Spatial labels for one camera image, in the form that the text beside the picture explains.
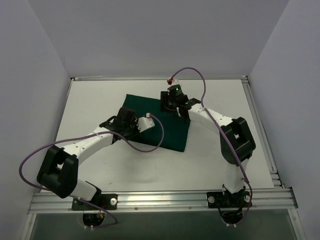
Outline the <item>dark green surgical cloth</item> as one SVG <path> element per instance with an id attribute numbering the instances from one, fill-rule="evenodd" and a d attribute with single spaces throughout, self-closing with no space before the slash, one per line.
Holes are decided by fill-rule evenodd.
<path id="1" fill-rule="evenodd" d="M 184 152 L 187 144 L 190 121 L 179 117 L 174 112 L 161 112 L 161 101 L 138 95 L 127 94 L 122 104 L 124 108 L 133 110 L 137 118 L 146 113 L 155 115 L 164 128 L 164 138 L 160 145 L 162 148 L 176 152 Z M 162 137 L 162 129 L 158 122 L 130 140 L 136 143 L 157 146 Z"/>

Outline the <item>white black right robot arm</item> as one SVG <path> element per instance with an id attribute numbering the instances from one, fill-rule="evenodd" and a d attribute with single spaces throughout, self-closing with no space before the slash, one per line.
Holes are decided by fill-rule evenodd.
<path id="1" fill-rule="evenodd" d="M 178 88 L 160 93 L 160 110 L 176 113 L 219 135 L 221 154 L 227 162 L 222 185 L 226 191 L 222 193 L 222 200 L 230 207 L 238 203 L 239 191 L 249 182 L 246 168 L 256 149 L 247 121 L 243 117 L 232 118 L 206 108 L 203 102 L 188 98 Z"/>

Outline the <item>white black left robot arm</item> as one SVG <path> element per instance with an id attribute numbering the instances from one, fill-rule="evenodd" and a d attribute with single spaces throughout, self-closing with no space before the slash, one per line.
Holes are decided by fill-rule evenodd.
<path id="1" fill-rule="evenodd" d="M 79 179 L 79 166 L 99 150 L 120 140 L 120 136 L 128 140 L 137 135 L 142 122 L 143 118 L 138 118 L 133 110 L 121 107 L 117 115 L 100 123 L 85 139 L 72 140 L 62 147 L 54 144 L 46 151 L 37 182 L 62 199 L 80 198 L 88 209 L 97 209 L 101 203 L 98 188 Z"/>

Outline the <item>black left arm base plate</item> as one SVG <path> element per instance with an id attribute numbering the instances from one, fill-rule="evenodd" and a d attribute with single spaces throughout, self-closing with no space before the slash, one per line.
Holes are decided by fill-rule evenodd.
<path id="1" fill-rule="evenodd" d="M 94 196 L 89 203 L 105 210 L 116 210 L 118 204 L 118 195 L 116 193 L 99 193 L 97 196 Z M 73 211 L 98 210 L 98 208 L 87 203 L 83 203 L 76 198 L 74 198 L 72 201 L 71 209 Z"/>

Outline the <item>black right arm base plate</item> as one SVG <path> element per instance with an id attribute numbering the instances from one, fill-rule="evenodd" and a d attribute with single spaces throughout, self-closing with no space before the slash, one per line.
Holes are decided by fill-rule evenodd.
<path id="1" fill-rule="evenodd" d="M 209 191 L 206 193 L 207 205 L 212 209 L 244 208 L 251 207 L 250 193 L 243 187 L 236 193 L 228 190 Z"/>

